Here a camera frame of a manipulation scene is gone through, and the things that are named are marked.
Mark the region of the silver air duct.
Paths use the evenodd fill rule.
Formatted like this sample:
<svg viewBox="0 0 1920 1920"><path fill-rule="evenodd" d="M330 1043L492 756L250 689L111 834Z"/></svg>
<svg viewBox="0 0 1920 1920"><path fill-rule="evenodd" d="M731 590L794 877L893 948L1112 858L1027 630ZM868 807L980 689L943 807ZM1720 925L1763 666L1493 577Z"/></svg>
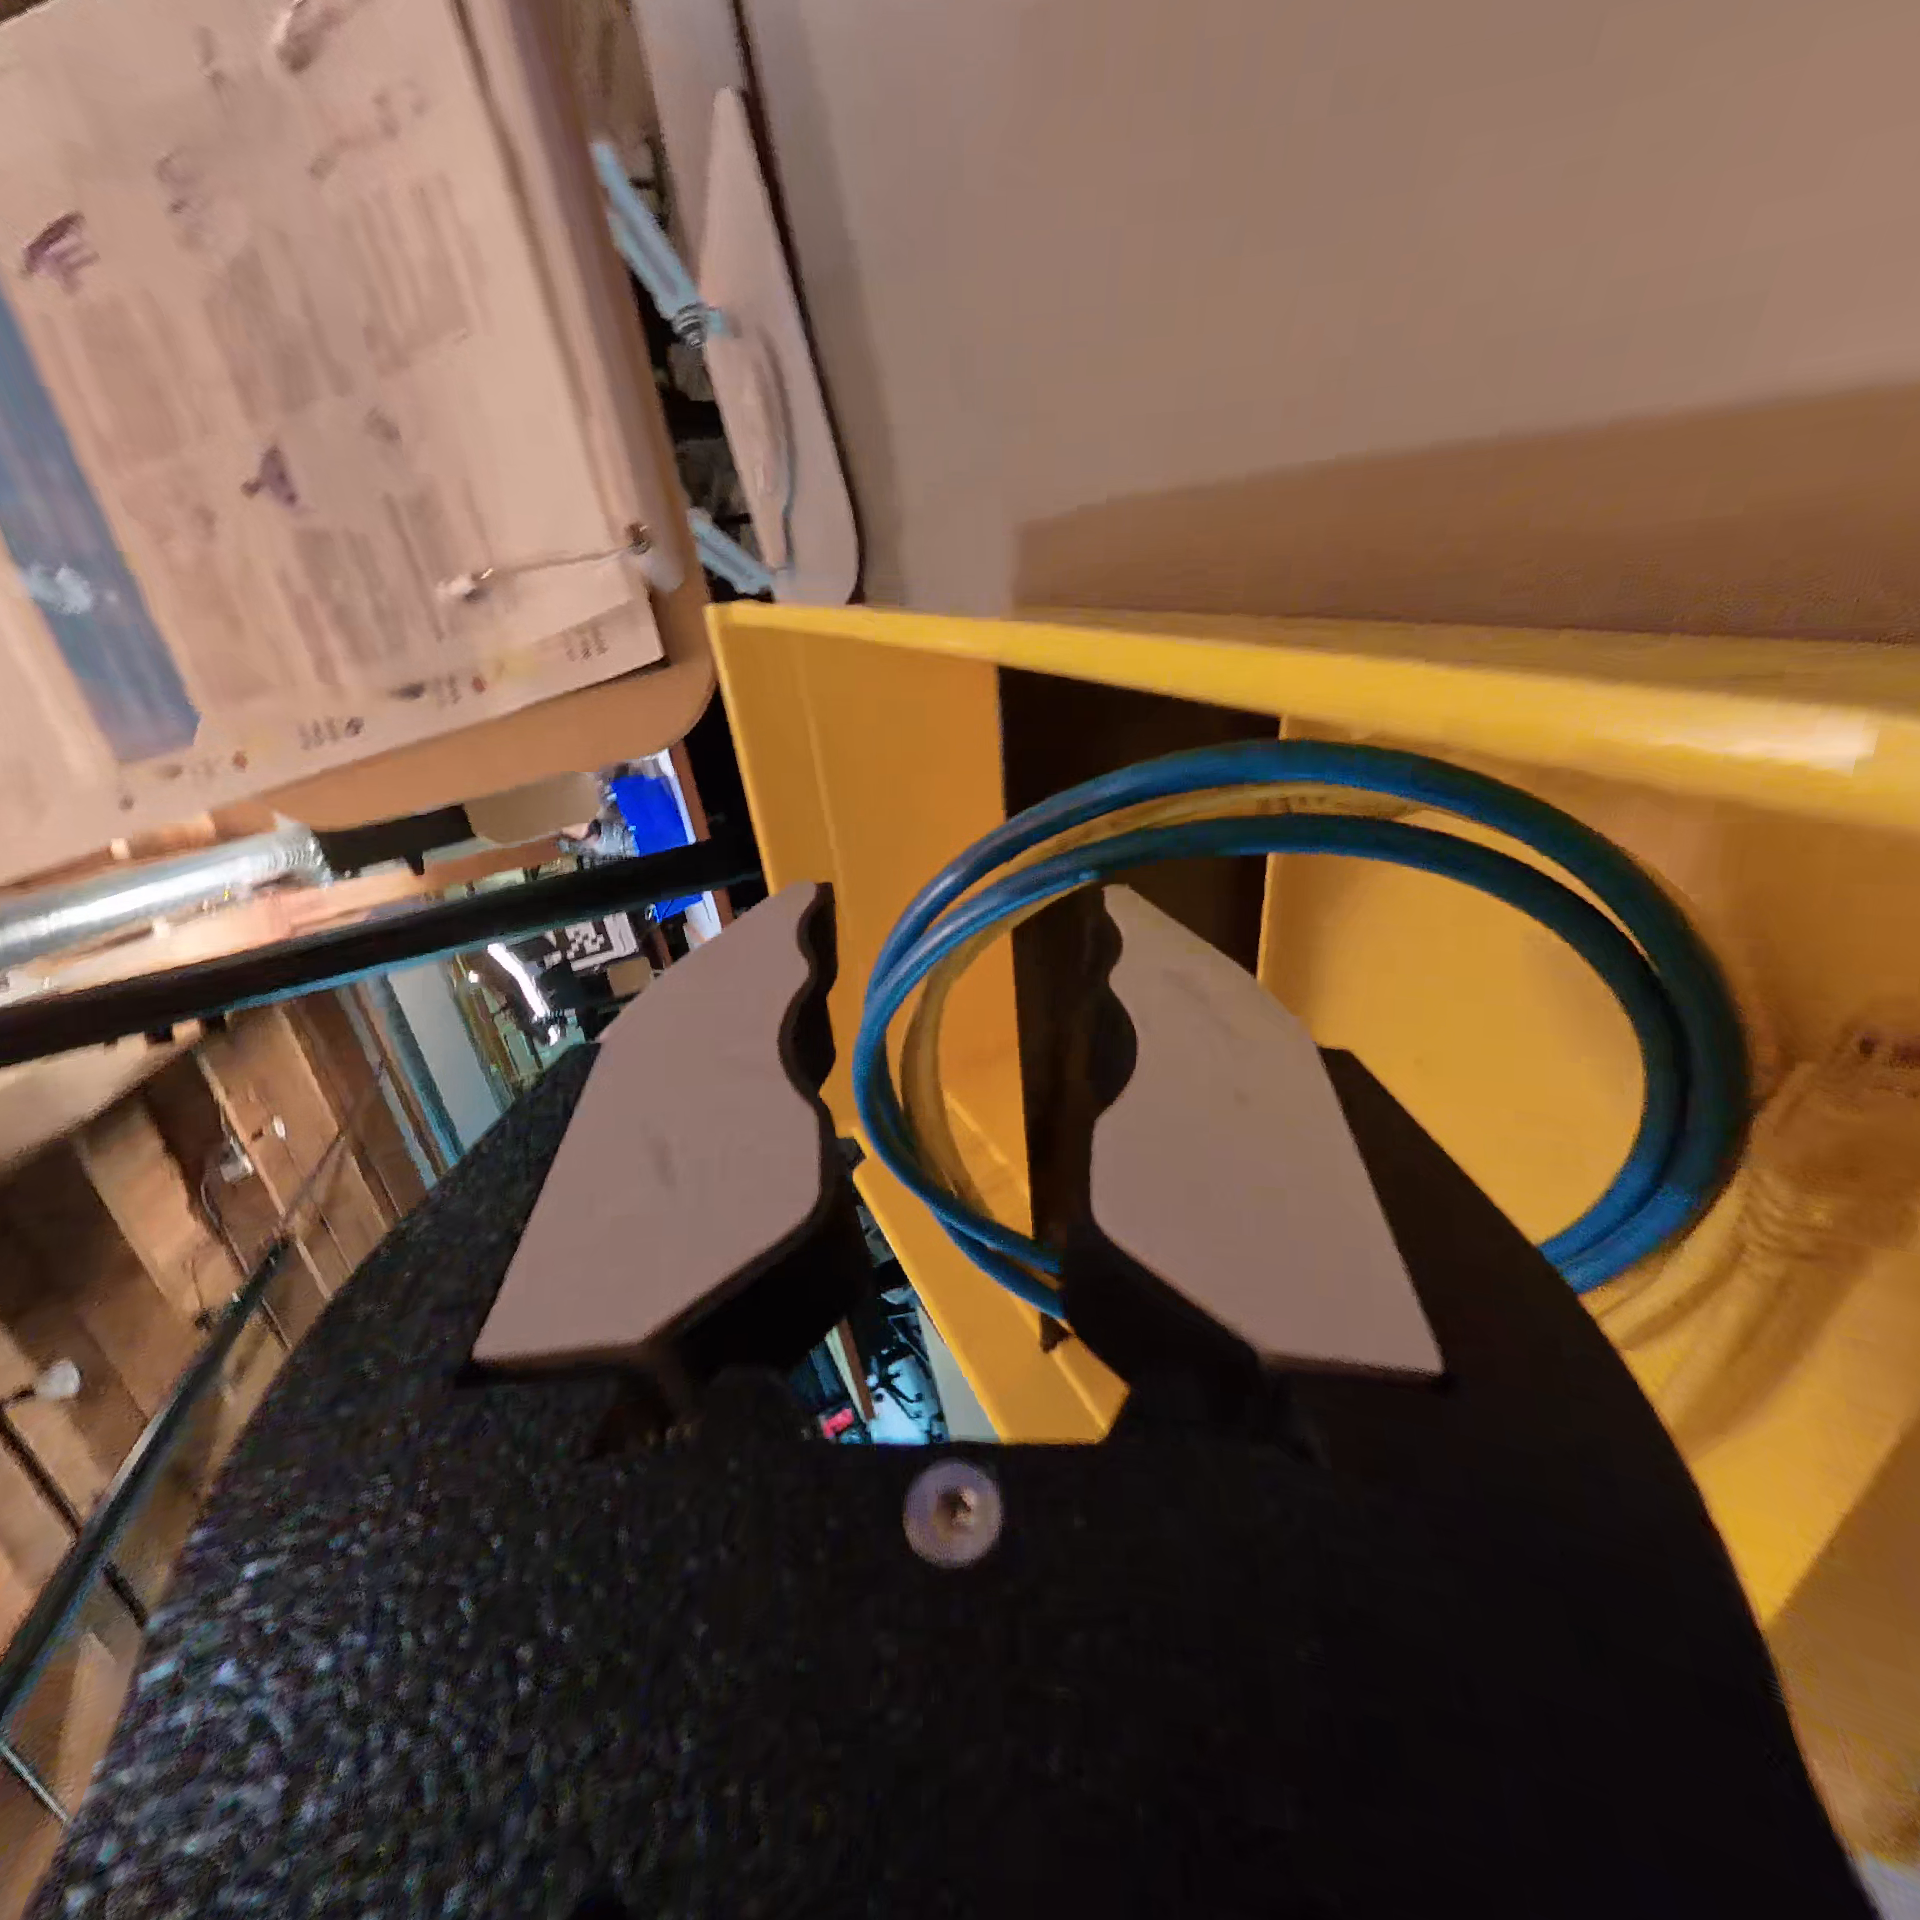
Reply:
<svg viewBox="0 0 1920 1920"><path fill-rule="evenodd" d="M250 901L261 887L325 887L332 867L305 824L111 864L87 877L4 891L0 972L95 948L158 921Z"/></svg>

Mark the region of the black metal pole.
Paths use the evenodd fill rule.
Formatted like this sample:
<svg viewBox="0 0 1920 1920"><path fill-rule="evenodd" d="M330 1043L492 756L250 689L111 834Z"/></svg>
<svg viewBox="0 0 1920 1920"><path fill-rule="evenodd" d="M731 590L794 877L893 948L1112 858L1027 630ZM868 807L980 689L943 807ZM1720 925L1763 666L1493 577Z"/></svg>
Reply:
<svg viewBox="0 0 1920 1920"><path fill-rule="evenodd" d="M141 972L0 1010L0 1065L87 1050L125 1037L168 1043L182 1025L220 1025L246 1010L351 984L373 972L438 962L498 941L530 941L557 925L704 895L760 877L751 829L709 834L681 851L616 858L567 877L472 891L466 901L410 906L363 925L325 925L301 941Z"/></svg>

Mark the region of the yellow plastic bin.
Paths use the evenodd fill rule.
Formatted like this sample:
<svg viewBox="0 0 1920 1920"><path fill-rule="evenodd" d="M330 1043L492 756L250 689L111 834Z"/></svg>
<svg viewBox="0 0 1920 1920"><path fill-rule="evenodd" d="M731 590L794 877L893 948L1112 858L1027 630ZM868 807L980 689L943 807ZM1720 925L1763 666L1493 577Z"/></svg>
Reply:
<svg viewBox="0 0 1920 1920"><path fill-rule="evenodd" d="M859 1018L880 933L963 844L1174 743L1337 736L1567 807L1730 972L1755 1153L1585 1311L1674 1433L1782 1669L1839 1836L1913 1871L1913 658L1864 682L1782 644L1353 619L958 619L709 610L769 881L838 887ZM1613 1173L1637 1060L1605 984L1513 906L1355 858L1210 864L1168 917L1224 948L1527 1229ZM954 990L943 1092L980 1196L1027 1229L1035 930ZM1122 1386L993 1295L862 1173L986 1438L1099 1438Z"/></svg>

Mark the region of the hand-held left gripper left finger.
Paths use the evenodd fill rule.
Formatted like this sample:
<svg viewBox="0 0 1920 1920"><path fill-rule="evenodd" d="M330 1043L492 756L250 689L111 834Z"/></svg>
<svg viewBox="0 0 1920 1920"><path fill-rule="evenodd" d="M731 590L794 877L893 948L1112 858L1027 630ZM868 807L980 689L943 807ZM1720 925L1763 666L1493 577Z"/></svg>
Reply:
<svg viewBox="0 0 1920 1920"><path fill-rule="evenodd" d="M472 1375L621 1371L648 1413L688 1413L848 1320L862 1229L828 1113L831 984L831 881L789 881L602 1033Z"/></svg>

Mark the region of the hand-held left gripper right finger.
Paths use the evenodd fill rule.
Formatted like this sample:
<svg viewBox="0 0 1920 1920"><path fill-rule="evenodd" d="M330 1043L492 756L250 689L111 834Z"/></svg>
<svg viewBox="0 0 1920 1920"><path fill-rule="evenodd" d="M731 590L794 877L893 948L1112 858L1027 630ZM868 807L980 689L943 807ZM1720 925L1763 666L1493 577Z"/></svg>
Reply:
<svg viewBox="0 0 1920 1920"><path fill-rule="evenodd" d="M1065 1092L1065 1320L1118 1379L1445 1375L1308 1030L1122 881Z"/></svg>

